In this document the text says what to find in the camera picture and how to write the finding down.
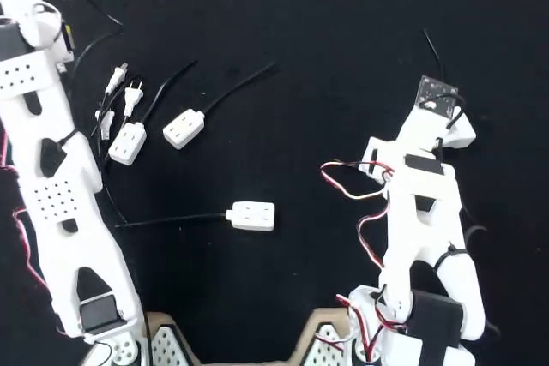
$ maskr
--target circuit board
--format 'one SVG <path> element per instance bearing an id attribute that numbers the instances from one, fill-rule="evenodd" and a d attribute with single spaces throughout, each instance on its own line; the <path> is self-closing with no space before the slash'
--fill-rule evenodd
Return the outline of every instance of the circuit board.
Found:
<path id="1" fill-rule="evenodd" d="M 422 105 L 423 109 L 437 113 L 440 116 L 451 119 L 454 116 L 455 99 L 451 96 L 430 100 L 444 93 L 457 94 L 457 87 L 447 85 L 431 77 L 423 75 L 419 82 L 418 95 L 415 98 L 415 104 L 419 105 L 422 102 L 428 101 Z"/>

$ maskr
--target white power outlet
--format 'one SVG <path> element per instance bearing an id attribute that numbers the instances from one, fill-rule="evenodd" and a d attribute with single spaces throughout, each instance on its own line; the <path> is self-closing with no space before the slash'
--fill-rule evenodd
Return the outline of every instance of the white power outlet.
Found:
<path id="1" fill-rule="evenodd" d="M 147 139 L 142 123 L 126 123 L 109 147 L 109 156 L 115 162 L 131 166 Z"/>
<path id="2" fill-rule="evenodd" d="M 202 129 L 204 129 L 204 114 L 201 111 L 187 109 L 163 128 L 162 133 L 164 138 L 179 150 Z"/>
<path id="3" fill-rule="evenodd" d="M 247 231 L 272 231 L 275 228 L 275 204 L 261 201 L 236 201 L 226 211 L 232 227 Z"/>

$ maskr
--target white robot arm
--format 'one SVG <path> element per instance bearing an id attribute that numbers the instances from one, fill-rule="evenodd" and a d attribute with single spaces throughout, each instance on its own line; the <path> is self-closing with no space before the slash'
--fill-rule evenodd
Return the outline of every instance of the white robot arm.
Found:
<path id="1" fill-rule="evenodd" d="M 440 142 L 465 147 L 475 138 L 462 112 L 464 102 L 455 107 L 458 99 L 456 88 L 424 76 L 396 140 L 370 138 L 359 167 L 385 184 L 388 200 L 388 248 L 378 262 L 379 287 L 360 286 L 346 301 L 341 299 L 353 309 L 356 336 L 361 322 L 365 325 L 366 345 L 356 351 L 370 352 L 360 358 L 364 362 L 381 358 L 383 366 L 474 365 L 460 339 L 476 340 L 484 331 L 479 282 L 465 250 L 455 170 L 431 153 Z M 415 261 L 433 268 L 447 297 L 412 289 L 409 271 Z M 363 338 L 358 341 L 361 348 Z"/>
<path id="2" fill-rule="evenodd" d="M 73 60 L 69 30 L 58 10 L 42 0 L 0 4 L 0 118 L 36 231 L 51 305 L 70 337 L 120 344 L 128 348 L 120 364 L 145 365 L 140 299 L 101 218 L 94 198 L 102 189 L 101 176 L 86 137 L 75 130 L 59 76 L 63 63 Z M 38 111 L 27 104 L 31 95 Z M 56 142 L 64 157 L 52 173 L 42 168 L 47 140 Z M 95 271 L 112 291 L 81 302 L 76 283 L 82 267 Z"/>

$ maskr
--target desk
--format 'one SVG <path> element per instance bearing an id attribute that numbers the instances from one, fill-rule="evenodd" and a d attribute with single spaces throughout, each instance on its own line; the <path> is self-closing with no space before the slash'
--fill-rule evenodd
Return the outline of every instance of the desk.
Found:
<path id="1" fill-rule="evenodd" d="M 129 219 L 221 212 L 240 200 L 277 206 L 272 234 L 236 231 L 227 222 L 113 232 L 145 307 L 171 314 L 204 362 L 287 358 L 314 308 L 335 306 L 337 292 L 376 284 L 377 270 L 354 223 L 381 205 L 347 200 L 321 179 L 318 166 L 334 157 L 359 159 L 371 135 L 396 136 L 421 75 L 437 76 L 424 27 L 448 81 L 468 100 L 479 136 L 459 153 L 448 151 L 447 160 L 470 212 L 490 229 L 474 238 L 471 254 L 486 313 L 504 337 L 470 347 L 479 364 L 526 363 L 541 355 L 546 339 L 538 325 L 547 310 L 540 285 L 549 256 L 541 190 L 549 184 L 544 0 L 98 2 L 126 28 L 81 67 L 72 101 L 81 129 L 91 129 L 115 65 L 128 62 L 142 74 L 145 99 L 151 99 L 169 74 L 200 61 L 151 117 L 134 165 L 111 168 L 112 191 Z M 81 47 L 108 28 L 82 0 L 56 3 Z M 224 101 L 184 150 L 164 141 L 162 127 L 183 109 L 203 108 L 272 60 L 281 72 Z M 375 187 L 366 177 L 347 178 L 355 189 Z M 10 348 L 3 364 L 46 358 L 76 364 L 85 345 L 55 334 L 49 297 L 24 271 L 9 219 L 18 203 L 15 182 L 7 173 L 0 179 L 6 222 L 0 330 Z M 379 221 L 367 236 L 382 249 L 385 233 Z M 431 273 L 417 269 L 415 285 L 430 283 Z M 19 349 L 31 344 L 32 350 Z"/>

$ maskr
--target white connector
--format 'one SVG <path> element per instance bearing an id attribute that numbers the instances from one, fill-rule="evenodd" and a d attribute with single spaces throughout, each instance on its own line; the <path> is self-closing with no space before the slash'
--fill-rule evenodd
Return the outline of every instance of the white connector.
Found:
<path id="1" fill-rule="evenodd" d="M 137 88 L 133 87 L 134 82 L 131 82 L 128 87 L 124 90 L 124 102 L 126 106 L 124 107 L 124 116 L 125 117 L 131 117 L 131 114 L 134 111 L 134 107 L 137 106 L 141 98 L 143 97 L 143 91 L 141 89 L 141 86 L 143 85 L 143 82 L 139 82 L 139 86 Z"/>
<path id="2" fill-rule="evenodd" d="M 126 123 L 109 147 L 109 156 L 115 162 L 131 166 L 147 139 L 142 123 Z"/>
<path id="3" fill-rule="evenodd" d="M 189 143 L 204 129 L 204 114 L 187 109 L 162 129 L 164 138 L 177 150 Z"/>
<path id="4" fill-rule="evenodd" d="M 236 201 L 226 211 L 232 227 L 246 231 L 272 231 L 275 228 L 275 204 L 261 201 Z"/>
<path id="5" fill-rule="evenodd" d="M 97 119 L 100 115 L 100 111 L 95 111 L 95 118 Z M 103 115 L 103 119 L 101 120 L 101 140 L 102 141 L 108 141 L 111 139 L 111 125 L 112 120 L 114 119 L 114 111 L 108 111 L 105 115 Z"/>
<path id="6" fill-rule="evenodd" d="M 114 73 L 109 80 L 109 84 L 105 88 L 105 94 L 111 94 L 117 86 L 126 80 L 128 72 L 128 64 L 122 63 L 119 68 L 114 68 Z"/>

